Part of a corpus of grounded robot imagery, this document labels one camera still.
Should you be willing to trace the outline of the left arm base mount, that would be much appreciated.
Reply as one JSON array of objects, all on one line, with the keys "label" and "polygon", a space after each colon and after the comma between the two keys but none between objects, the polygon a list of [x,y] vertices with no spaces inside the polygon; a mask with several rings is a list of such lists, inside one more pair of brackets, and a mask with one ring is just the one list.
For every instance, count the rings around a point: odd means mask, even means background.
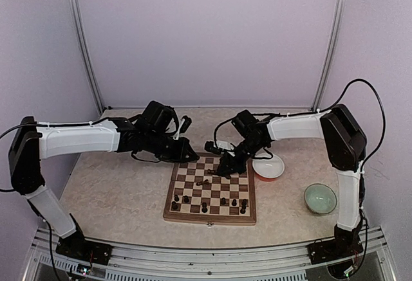
[{"label": "left arm base mount", "polygon": [[60,238],[56,247],[59,255],[107,266],[113,247],[106,243],[87,240],[83,234],[76,232],[65,239]]}]

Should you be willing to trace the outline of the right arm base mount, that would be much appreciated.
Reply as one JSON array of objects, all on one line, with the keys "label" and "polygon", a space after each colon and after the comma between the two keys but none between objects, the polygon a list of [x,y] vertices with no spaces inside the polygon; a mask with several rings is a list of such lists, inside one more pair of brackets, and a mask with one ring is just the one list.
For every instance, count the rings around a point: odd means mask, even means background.
[{"label": "right arm base mount", "polygon": [[320,264],[362,253],[364,248],[359,237],[361,228],[361,222],[350,231],[335,225],[333,239],[315,241],[307,246],[311,264]]}]

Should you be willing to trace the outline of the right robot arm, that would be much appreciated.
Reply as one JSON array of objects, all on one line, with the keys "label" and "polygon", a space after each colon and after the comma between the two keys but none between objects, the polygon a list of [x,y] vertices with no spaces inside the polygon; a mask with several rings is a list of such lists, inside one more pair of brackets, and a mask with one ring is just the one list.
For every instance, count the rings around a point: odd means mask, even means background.
[{"label": "right robot arm", "polygon": [[338,104],[324,112],[271,114],[258,120],[244,110],[231,119],[243,141],[223,150],[216,170],[219,176],[242,174],[246,162],[273,141],[318,138],[324,140],[328,159],[336,170],[339,187],[337,227],[353,231],[360,223],[361,178],[366,160],[366,135],[348,108]]}]

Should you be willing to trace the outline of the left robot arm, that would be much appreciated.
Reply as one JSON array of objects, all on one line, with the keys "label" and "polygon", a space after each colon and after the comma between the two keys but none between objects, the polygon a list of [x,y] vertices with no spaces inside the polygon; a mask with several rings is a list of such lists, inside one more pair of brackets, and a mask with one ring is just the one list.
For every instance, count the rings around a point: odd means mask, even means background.
[{"label": "left robot arm", "polygon": [[65,248],[84,258],[90,245],[80,235],[75,219],[46,186],[41,161],[85,152],[138,152],[153,154],[158,162],[190,163],[199,160],[189,139],[183,137],[191,119],[178,118],[175,110],[151,101],[143,113],[131,118],[109,117],[85,123],[38,123],[32,116],[13,127],[16,132],[8,152],[10,180],[38,213],[65,239]]}]

